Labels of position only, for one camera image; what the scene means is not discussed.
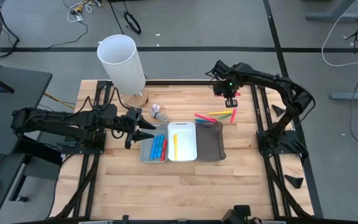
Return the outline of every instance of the wooden table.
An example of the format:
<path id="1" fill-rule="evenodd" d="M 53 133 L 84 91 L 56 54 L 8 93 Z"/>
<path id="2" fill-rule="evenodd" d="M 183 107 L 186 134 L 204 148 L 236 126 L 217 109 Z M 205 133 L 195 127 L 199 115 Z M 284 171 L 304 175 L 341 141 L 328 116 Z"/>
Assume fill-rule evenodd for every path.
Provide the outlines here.
<path id="1" fill-rule="evenodd" d="M 87 96 L 94 100 L 96 84 L 97 80 L 81 82 L 76 110 Z M 194 121 L 194 113 L 208 114 L 227 109 L 224 98 L 215 97 L 208 85 L 147 85 L 146 89 L 149 91 L 146 108 L 153 103 L 160 105 L 170 122 Z M 98 167 L 91 219 L 120 220 L 123 215 L 129 215 L 131 220 L 220 220 L 233 205 L 243 204 L 250 205 L 253 217 L 273 218 L 264 161 L 255 136 L 257 121 L 250 86 L 241 88 L 239 93 L 234 123 L 229 119 L 222 121 L 227 155 L 223 161 L 144 164 L 139 161 L 139 142 L 132 144 L 130 150 L 124 149 L 125 138 L 114 139 L 108 131 Z M 275 104 L 284 108 L 275 90 L 267 89 L 267 97 L 270 106 Z M 118 107 L 119 114 L 126 112 L 116 96 L 112 103 Z M 87 104 L 85 109 L 90 110 L 90 105 Z M 155 122 L 148 113 L 144 113 L 144 117 Z M 263 111 L 262 118 L 266 129 Z M 273 122 L 278 120 L 275 113 L 272 113 L 272 119 Z M 82 155 L 75 155 L 62 167 L 52 216 L 75 192 L 82 158 Z M 284 174 L 305 177 L 297 155 L 282 154 L 280 158 Z M 285 182 L 298 203 L 313 214 L 306 182 L 301 189 L 295 189 L 287 180 Z M 281 194 L 277 187 L 275 190 L 280 214 L 284 215 Z M 83 214 L 85 202 L 83 197 L 80 214 Z"/>

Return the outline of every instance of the yellow stick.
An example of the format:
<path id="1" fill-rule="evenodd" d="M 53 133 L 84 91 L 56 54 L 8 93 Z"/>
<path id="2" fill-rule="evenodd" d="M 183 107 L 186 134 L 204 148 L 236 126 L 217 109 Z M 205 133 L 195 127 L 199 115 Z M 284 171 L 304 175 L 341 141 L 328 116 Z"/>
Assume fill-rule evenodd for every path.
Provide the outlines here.
<path id="1" fill-rule="evenodd" d="M 173 144 L 175 145 L 175 160 L 178 160 L 178 134 L 173 136 Z"/>
<path id="2" fill-rule="evenodd" d="M 231 114 L 231 111 L 210 112 L 208 114 Z"/>

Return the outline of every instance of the black desk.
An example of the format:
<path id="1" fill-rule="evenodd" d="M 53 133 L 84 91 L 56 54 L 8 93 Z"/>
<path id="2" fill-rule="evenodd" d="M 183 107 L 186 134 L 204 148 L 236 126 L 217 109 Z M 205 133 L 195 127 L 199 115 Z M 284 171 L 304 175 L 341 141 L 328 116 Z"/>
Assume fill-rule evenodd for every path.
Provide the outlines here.
<path id="1" fill-rule="evenodd" d="M 0 208 L 25 159 L 14 152 L 18 140 L 10 127 L 12 111 L 37 107 L 51 78 L 50 73 L 0 67 L 0 80 L 15 89 L 13 94 L 0 93 Z"/>

